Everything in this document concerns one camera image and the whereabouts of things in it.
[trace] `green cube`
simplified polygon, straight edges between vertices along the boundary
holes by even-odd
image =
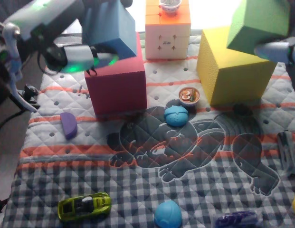
[[[242,0],[233,16],[227,47],[254,55],[257,44],[287,36],[289,16],[286,0]]]

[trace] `blue cube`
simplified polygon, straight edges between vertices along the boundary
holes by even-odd
[[[120,0],[112,0],[86,10],[80,20],[83,44],[113,48],[119,59],[137,55],[135,21]]]

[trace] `orange and white puzzle cube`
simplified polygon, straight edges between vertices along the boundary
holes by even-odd
[[[182,0],[175,13],[163,11],[159,0],[146,0],[146,59],[186,59],[190,26],[188,0]]]

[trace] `blue ball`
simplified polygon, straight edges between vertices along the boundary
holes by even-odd
[[[182,127],[189,119],[189,112],[182,106],[172,106],[165,110],[166,123],[172,127]]]
[[[174,201],[164,202],[157,207],[154,221],[160,228],[179,228],[182,223],[181,209]]]

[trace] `purple toy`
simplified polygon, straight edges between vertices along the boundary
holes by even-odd
[[[66,139],[74,138],[77,133],[76,117],[71,113],[61,113],[60,116]]]

